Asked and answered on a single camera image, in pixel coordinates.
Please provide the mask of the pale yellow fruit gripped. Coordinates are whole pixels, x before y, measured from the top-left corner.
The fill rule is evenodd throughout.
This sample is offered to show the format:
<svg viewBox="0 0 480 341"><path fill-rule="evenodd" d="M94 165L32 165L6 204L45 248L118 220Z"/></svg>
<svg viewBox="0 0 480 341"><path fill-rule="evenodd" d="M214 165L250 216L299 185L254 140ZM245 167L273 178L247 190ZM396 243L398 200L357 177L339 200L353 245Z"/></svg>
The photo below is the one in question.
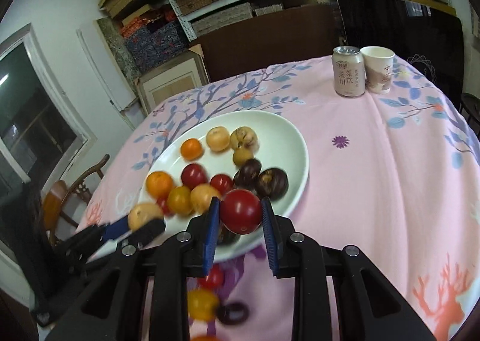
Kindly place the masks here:
<svg viewBox="0 0 480 341"><path fill-rule="evenodd" d="M151 220L163 218L163 211L157 203L138 203L128 213L128 227L137 231Z"/></svg>

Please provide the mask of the red tomato front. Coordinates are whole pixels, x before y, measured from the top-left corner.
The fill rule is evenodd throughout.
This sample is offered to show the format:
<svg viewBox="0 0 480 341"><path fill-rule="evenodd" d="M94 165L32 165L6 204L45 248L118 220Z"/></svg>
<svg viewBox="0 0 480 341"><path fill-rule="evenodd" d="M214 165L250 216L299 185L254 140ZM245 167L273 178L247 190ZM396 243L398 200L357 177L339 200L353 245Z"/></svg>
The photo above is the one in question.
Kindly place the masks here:
<svg viewBox="0 0 480 341"><path fill-rule="evenodd" d="M260 199L246 189L233 189L220 203L220 220L237 235L252 233L262 220Z"/></svg>

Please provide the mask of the large yellow passion fruit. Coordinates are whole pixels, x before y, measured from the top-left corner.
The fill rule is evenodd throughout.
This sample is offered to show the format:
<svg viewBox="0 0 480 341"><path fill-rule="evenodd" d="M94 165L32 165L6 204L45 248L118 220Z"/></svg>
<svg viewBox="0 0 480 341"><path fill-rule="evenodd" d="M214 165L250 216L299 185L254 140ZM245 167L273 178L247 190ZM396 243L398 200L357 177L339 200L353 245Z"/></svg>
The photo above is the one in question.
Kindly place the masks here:
<svg viewBox="0 0 480 341"><path fill-rule="evenodd" d="M196 214L208 211L212 198L221 198L221 193L210 184L199 184L190 194L192 208Z"/></svg>

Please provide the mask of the red plum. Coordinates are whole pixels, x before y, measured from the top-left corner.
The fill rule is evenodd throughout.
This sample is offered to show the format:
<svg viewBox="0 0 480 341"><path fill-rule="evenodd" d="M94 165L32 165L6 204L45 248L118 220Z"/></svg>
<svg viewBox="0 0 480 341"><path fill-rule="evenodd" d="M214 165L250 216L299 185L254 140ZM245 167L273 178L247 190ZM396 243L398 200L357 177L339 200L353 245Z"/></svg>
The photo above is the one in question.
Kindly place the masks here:
<svg viewBox="0 0 480 341"><path fill-rule="evenodd" d="M193 190L201 184L207 184L208 175L203 166L198 163L191 163L182 170L181 182L188 189Z"/></svg>
<svg viewBox="0 0 480 341"><path fill-rule="evenodd" d="M210 185L214 187L222 196L230 192L233 187L233 179L229 175L218 174L211 177Z"/></svg>

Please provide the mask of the small red tomato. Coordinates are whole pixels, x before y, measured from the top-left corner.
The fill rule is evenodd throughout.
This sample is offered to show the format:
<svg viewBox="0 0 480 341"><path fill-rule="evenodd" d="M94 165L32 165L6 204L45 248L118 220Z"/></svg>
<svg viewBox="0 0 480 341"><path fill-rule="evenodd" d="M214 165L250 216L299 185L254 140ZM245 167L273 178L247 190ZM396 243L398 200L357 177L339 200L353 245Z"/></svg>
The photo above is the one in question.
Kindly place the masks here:
<svg viewBox="0 0 480 341"><path fill-rule="evenodd" d="M174 215L174 213L168 207L168 198L166 196L158 198L156 203L157 206L159 206L162 210L164 217L172 217Z"/></svg>

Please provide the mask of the speckled yellow fruit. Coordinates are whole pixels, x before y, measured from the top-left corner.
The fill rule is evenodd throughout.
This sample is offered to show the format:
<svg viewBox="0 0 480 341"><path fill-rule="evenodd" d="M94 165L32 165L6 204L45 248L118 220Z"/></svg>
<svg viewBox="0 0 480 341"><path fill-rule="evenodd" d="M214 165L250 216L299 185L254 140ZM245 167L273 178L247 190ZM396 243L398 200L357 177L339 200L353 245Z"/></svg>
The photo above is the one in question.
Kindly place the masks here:
<svg viewBox="0 0 480 341"><path fill-rule="evenodd" d="M259 149L257 134L246 126L238 127L230 134L229 144L233 150L246 148L254 153Z"/></svg>

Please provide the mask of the orange mandarin right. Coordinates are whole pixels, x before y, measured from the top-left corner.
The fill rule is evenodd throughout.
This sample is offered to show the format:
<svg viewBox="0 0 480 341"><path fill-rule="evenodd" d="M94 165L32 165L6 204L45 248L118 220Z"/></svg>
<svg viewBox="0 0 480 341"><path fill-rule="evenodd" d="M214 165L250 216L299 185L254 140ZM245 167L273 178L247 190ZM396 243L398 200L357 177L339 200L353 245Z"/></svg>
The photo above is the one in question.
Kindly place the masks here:
<svg viewBox="0 0 480 341"><path fill-rule="evenodd" d="M145 180L149 195L155 200L164 199L174 187L172 176L165 171L154 171Z"/></svg>

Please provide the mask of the wooden chair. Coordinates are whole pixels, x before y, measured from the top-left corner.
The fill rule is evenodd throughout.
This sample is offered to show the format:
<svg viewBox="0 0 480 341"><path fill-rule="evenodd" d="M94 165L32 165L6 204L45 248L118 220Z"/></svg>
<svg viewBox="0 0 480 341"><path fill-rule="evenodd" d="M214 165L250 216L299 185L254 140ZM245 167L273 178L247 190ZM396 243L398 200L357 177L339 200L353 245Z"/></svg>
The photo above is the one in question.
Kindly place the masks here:
<svg viewBox="0 0 480 341"><path fill-rule="evenodd" d="M41 220L47 234L47 239L53 247L60 242L60 239L56 235L60 219L63 219L68 225L74 228L77 228L79 225L79 223L65 213L65 206L73 196L86 205L89 204L92 198L92 192L86 185L86 179L91 175L97 175L98 178L103 179L103 167L109 162L110 157L109 154L105 154L98 163L84 171L70 186L68 186L64 180L55 182L44 197L41 205Z"/></svg>

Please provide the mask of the small tan fruit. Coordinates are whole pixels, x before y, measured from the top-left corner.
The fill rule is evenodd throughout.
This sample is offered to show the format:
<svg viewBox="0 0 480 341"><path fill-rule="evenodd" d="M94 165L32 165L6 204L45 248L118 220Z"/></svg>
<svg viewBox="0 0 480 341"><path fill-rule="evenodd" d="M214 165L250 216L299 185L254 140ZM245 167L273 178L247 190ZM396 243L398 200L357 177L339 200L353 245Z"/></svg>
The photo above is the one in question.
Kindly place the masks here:
<svg viewBox="0 0 480 341"><path fill-rule="evenodd" d="M238 148L233 152L233 163L237 167L243 166L248 160L252 159L254 154L248 148Z"/></svg>

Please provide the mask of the yellow orange left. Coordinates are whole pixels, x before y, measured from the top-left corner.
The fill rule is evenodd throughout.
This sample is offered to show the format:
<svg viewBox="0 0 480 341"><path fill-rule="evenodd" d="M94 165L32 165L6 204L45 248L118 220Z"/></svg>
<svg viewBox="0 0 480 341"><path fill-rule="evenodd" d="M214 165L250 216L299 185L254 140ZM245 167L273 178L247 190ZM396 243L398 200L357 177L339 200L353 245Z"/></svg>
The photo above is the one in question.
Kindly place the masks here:
<svg viewBox="0 0 480 341"><path fill-rule="evenodd" d="M188 315L195 321L212 322L216 319L220 302L218 295L208 289L190 290L187 293Z"/></svg>

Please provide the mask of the pale yellow round fruit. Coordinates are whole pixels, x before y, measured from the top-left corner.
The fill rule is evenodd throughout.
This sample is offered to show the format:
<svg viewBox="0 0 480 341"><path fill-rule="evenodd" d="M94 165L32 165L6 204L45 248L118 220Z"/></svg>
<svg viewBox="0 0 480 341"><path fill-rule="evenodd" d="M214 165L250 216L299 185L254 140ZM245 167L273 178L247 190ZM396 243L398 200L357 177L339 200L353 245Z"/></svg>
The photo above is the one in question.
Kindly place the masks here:
<svg viewBox="0 0 480 341"><path fill-rule="evenodd" d="M230 133L222 126L211 128L206 135L206 142L211 151L223 152L230 147Z"/></svg>

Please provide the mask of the pink deer tablecloth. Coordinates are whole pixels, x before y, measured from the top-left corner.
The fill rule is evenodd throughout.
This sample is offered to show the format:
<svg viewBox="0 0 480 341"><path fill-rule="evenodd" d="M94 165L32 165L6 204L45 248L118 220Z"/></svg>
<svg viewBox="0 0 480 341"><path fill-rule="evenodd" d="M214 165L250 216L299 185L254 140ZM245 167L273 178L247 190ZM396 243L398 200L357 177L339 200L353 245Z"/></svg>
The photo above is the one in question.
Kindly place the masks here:
<svg viewBox="0 0 480 341"><path fill-rule="evenodd" d="M160 153L194 125L251 109L289 119L310 170L293 213L319 244L354 244L438 340L479 300L479 141L448 98L402 59L385 95L336 94L328 57L254 70L161 102L126 141L81 227L133 207Z"/></svg>

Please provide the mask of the cardboard framed box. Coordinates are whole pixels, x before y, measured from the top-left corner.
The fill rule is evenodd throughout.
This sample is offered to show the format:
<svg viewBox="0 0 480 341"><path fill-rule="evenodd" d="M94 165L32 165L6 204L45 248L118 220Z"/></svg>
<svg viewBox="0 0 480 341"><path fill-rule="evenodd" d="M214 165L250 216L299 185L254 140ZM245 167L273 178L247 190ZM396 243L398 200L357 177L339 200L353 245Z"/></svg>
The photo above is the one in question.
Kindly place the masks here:
<svg viewBox="0 0 480 341"><path fill-rule="evenodd" d="M137 80L137 93L146 114L178 93L201 88L210 81L200 44L150 70Z"/></svg>

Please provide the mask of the paper cup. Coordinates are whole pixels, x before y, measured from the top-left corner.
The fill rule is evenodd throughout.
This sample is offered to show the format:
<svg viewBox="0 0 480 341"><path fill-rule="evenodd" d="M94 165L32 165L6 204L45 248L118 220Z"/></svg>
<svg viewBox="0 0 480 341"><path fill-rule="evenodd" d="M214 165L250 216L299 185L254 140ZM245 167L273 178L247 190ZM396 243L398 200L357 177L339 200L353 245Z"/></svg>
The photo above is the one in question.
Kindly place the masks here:
<svg viewBox="0 0 480 341"><path fill-rule="evenodd" d="M368 90L377 94L390 92L394 52L381 46L366 46L360 53L364 59Z"/></svg>

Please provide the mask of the black board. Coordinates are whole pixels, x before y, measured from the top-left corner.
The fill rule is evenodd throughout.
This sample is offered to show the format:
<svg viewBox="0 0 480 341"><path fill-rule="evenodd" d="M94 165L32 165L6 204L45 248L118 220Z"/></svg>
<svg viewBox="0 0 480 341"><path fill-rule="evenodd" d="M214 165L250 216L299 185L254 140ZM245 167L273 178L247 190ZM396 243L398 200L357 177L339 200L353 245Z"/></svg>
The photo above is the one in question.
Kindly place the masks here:
<svg viewBox="0 0 480 341"><path fill-rule="evenodd" d="M349 45L393 50L460 106L465 43L456 16L406 0L337 2Z"/></svg>

